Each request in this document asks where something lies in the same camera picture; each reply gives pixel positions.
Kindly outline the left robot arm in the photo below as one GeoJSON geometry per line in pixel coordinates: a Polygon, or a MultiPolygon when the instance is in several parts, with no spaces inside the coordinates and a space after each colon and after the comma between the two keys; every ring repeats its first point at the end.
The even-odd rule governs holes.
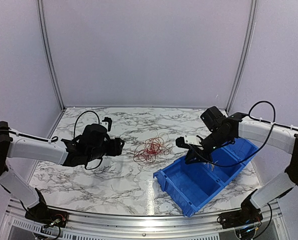
{"type": "Polygon", "coordinates": [[[42,193],[31,187],[9,163],[8,158],[25,158],[51,162],[65,167],[87,166],[93,160],[104,156],[120,156],[125,142],[110,138],[111,124],[89,124],[83,133],[72,140],[57,137],[40,138],[9,128],[6,121],[0,121],[0,185],[19,199],[27,208],[27,215],[42,223],[52,218],[42,193]]]}

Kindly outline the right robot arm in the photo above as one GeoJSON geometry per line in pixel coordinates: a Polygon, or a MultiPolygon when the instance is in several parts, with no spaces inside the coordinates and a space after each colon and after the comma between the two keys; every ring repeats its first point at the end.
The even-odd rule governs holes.
{"type": "Polygon", "coordinates": [[[238,164],[246,162],[266,146],[290,156],[289,164],[281,173],[241,203],[241,209],[236,214],[241,224],[249,223],[262,207],[298,187],[298,127],[277,123],[275,111],[272,112],[272,120],[263,120],[252,116],[250,112],[225,116],[212,106],[200,118],[210,132],[208,136],[185,135],[177,140],[178,144],[188,149],[186,164],[204,162],[215,166],[217,164],[211,154],[237,139],[261,144],[257,150],[239,160],[238,164]]]}

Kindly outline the blue three-compartment bin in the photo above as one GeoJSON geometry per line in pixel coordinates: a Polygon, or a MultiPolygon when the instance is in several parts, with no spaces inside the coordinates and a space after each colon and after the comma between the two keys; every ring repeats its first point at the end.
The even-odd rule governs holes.
{"type": "Polygon", "coordinates": [[[191,217],[221,192],[252,160],[236,164],[258,150],[250,141],[242,138],[234,144],[212,152],[216,166],[203,163],[185,163],[185,156],[175,160],[167,167],[156,171],[161,190],[168,193],[172,200],[181,208],[185,217],[191,217]]]}

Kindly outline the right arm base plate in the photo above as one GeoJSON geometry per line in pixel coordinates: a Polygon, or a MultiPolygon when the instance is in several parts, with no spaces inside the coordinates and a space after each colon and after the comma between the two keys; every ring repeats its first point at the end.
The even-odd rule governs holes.
{"type": "Polygon", "coordinates": [[[250,210],[248,208],[223,212],[217,218],[217,222],[221,224],[223,229],[258,223],[262,220],[263,216],[260,210],[250,210]]]}

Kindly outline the aluminium front frame rail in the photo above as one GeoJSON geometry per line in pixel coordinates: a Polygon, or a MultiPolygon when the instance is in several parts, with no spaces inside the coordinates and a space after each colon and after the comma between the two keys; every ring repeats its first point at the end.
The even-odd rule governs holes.
{"type": "MultiPolygon", "coordinates": [[[[272,202],[270,226],[256,240],[290,240],[286,224],[277,201],[272,202]]],[[[220,240],[220,234],[233,234],[229,239],[237,240],[235,231],[244,226],[223,229],[220,214],[214,211],[197,213],[192,217],[136,216],[82,212],[62,207],[50,209],[68,213],[65,227],[61,227],[59,240],[220,240]]],[[[11,240],[15,228],[28,231],[28,236],[48,237],[54,230],[40,232],[42,224],[25,218],[25,210],[17,199],[9,201],[0,227],[0,240],[11,240]]]]}

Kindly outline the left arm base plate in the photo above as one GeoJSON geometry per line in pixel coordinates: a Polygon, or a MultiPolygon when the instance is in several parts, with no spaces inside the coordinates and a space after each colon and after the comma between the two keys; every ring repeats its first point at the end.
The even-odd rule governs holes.
{"type": "Polygon", "coordinates": [[[33,213],[32,210],[29,210],[25,213],[26,219],[49,226],[51,225],[51,223],[55,223],[55,225],[61,228],[64,228],[66,226],[68,217],[68,212],[52,208],[49,208],[47,210],[47,213],[33,213]]]}

